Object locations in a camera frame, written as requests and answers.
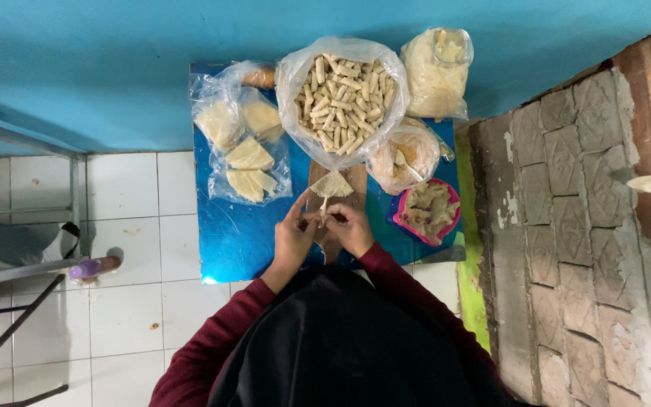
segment white plastic bag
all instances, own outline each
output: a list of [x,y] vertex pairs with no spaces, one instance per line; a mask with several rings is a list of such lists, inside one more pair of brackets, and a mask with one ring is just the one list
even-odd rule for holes
[[[258,128],[259,133],[256,134],[249,128],[241,110],[242,106],[254,102],[275,109],[258,89],[241,85],[244,78],[260,68],[260,64],[244,61],[215,76],[190,76],[189,98],[193,106],[193,121],[207,138],[211,149],[209,164],[212,173],[208,177],[210,199],[222,198],[238,204],[262,207],[273,199],[292,196],[288,139],[280,137],[283,130],[277,125],[266,130]],[[264,148],[274,159],[272,166],[263,168],[276,181],[274,193],[264,190],[263,199],[257,202],[238,195],[227,177],[228,171],[238,169],[228,164],[226,157],[248,138],[254,138],[258,143],[253,145]]]
[[473,57],[468,32],[456,28],[430,28],[404,45],[411,96],[406,114],[467,119],[464,92]]
[[[298,96],[305,83],[305,78],[313,63],[313,57],[322,53],[336,55],[354,62],[380,60],[385,71],[396,82],[396,93],[385,112],[384,122],[374,134],[368,136],[353,154],[339,156],[336,153],[326,153],[321,143],[308,136],[298,123],[295,97]],[[310,46],[290,53],[280,61],[276,68],[276,96],[278,112],[285,131],[310,158],[330,171],[343,170],[351,165],[364,162],[382,147],[399,126],[410,99],[406,70],[395,52],[387,46],[373,41],[336,37],[319,38]]]
[[[408,171],[393,165],[398,144],[410,150],[410,154],[404,153],[406,162],[423,177],[423,181],[416,181]],[[439,166],[439,157],[439,143],[428,129],[400,125],[393,132],[391,140],[368,159],[366,171],[386,193],[398,195],[403,190],[429,181]]]

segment blue table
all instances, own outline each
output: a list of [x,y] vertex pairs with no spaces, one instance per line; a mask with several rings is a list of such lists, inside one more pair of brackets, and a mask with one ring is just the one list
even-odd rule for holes
[[[222,69],[222,65],[190,65],[191,73],[216,75]],[[263,91],[263,94],[276,104],[274,90]],[[441,123],[434,123],[431,119],[425,121],[452,149],[454,148],[454,126],[450,120]],[[215,284],[251,280],[260,275],[273,260],[274,226],[285,217],[298,195],[307,188],[310,157],[288,135],[284,135],[279,142],[289,144],[292,197],[277,199],[264,207],[242,205],[224,199],[212,200],[208,198],[208,176],[212,172],[208,164],[210,147],[200,129],[194,125],[193,129],[202,281],[204,284]],[[448,182],[459,192],[456,160],[441,162],[434,177]],[[448,251],[446,259],[449,261],[465,260],[461,219],[454,230],[443,237],[442,245],[432,247],[415,241],[385,221],[385,214],[392,200],[392,195],[385,193],[374,179],[368,177],[366,214],[373,236],[386,251],[393,254],[399,264],[409,264],[441,251]],[[346,251],[341,252],[339,263],[349,269],[359,268],[358,262]],[[313,245],[305,264],[323,264],[322,252],[318,245]]]

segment maroon sleeve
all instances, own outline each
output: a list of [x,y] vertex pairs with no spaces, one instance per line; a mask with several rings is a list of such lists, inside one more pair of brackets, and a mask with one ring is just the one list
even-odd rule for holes
[[476,357],[498,378],[494,361],[476,341],[476,335],[467,331],[464,322],[455,316],[445,303],[439,301],[420,282],[403,270],[381,245],[375,243],[366,254],[361,256],[359,262],[381,295],[408,314],[415,315],[416,310],[426,310],[431,313],[451,335],[462,359],[468,358],[472,361],[472,358]]
[[225,360],[275,296],[260,279],[236,292],[172,356],[170,367],[155,386],[150,407],[207,405]]

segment pink plastic container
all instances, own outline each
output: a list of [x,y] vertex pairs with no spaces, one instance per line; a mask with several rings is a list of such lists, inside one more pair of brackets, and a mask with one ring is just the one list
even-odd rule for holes
[[[438,178],[431,178],[428,182],[429,183],[434,182],[434,183],[446,185],[446,187],[448,188],[448,193],[449,193],[449,195],[451,195],[451,197],[448,199],[448,202],[450,204],[452,204],[454,202],[460,202],[461,201],[461,199],[458,198],[457,191],[455,189],[453,189],[451,187],[451,185],[449,185],[448,183],[446,183],[444,181],[441,181]],[[409,232],[413,233],[414,235],[418,236],[423,241],[423,243],[426,243],[427,245],[431,245],[431,246],[437,246],[437,245],[431,243],[429,241],[429,239],[426,238],[426,236],[423,236],[422,234],[420,234],[416,230],[412,229],[411,226],[408,226],[405,222],[403,222],[401,220],[401,214],[406,209],[406,198],[408,198],[408,195],[411,193],[412,190],[413,190],[413,188],[408,189],[408,190],[406,190],[405,193],[403,193],[403,195],[401,195],[401,199],[399,199],[399,210],[395,214],[393,214],[393,221],[398,226],[401,226],[404,229],[408,230]],[[449,234],[450,231],[454,230],[454,228],[456,227],[457,222],[458,222],[458,220],[460,218],[461,218],[461,206],[459,206],[457,208],[457,213],[454,216],[454,222],[451,223],[450,225],[445,226],[439,233],[436,234],[436,236],[439,238],[439,240],[442,240],[444,236]]]

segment blue wall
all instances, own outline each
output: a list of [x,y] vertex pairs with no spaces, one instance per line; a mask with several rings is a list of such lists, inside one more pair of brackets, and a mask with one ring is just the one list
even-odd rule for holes
[[322,35],[399,50],[436,25],[471,34],[469,113],[493,116],[651,33],[645,0],[326,3],[0,0],[0,125],[85,151],[192,148],[191,61],[276,60]]

